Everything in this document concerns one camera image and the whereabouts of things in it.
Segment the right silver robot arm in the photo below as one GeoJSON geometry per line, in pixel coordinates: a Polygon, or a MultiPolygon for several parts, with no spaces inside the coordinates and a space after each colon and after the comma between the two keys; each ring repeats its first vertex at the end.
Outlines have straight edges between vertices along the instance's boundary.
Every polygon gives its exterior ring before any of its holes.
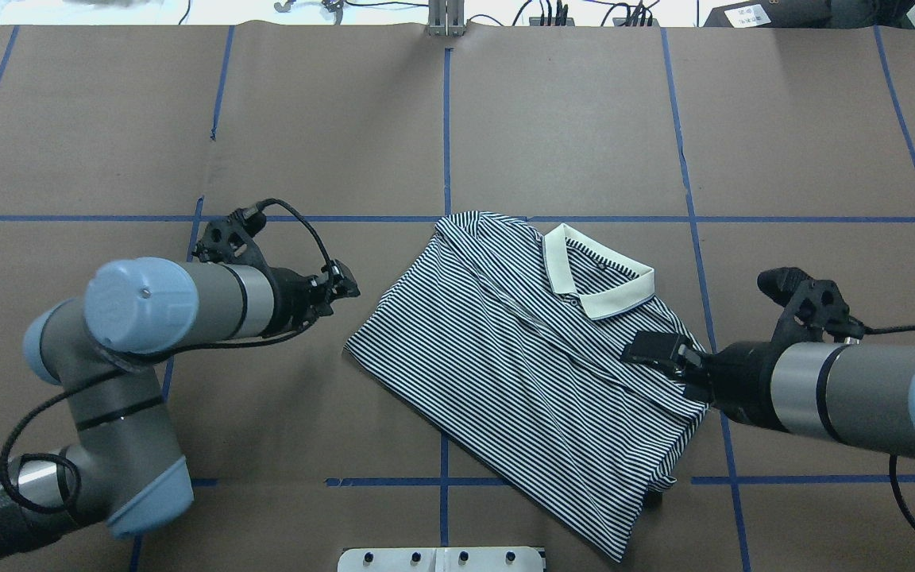
{"type": "Polygon", "coordinates": [[[642,330],[622,362],[654,367],[684,397],[763,430],[915,458],[915,346],[865,344],[882,328],[855,318],[835,282],[783,267],[761,272],[761,293],[783,309],[772,338],[708,354],[682,334],[642,330]]]}

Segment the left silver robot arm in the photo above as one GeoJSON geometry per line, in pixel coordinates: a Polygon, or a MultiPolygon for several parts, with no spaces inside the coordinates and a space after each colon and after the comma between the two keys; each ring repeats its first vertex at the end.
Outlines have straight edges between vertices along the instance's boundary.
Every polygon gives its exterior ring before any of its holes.
{"type": "Polygon", "coordinates": [[[23,355],[60,388],[16,423],[0,450],[0,560],[105,524],[131,539],[194,500],[156,367],[196,350],[286,342],[360,294],[353,274],[295,213],[322,260],[315,274],[273,267],[255,238],[266,199],[207,223],[188,261],[102,265],[82,296],[30,323],[23,355]]]}

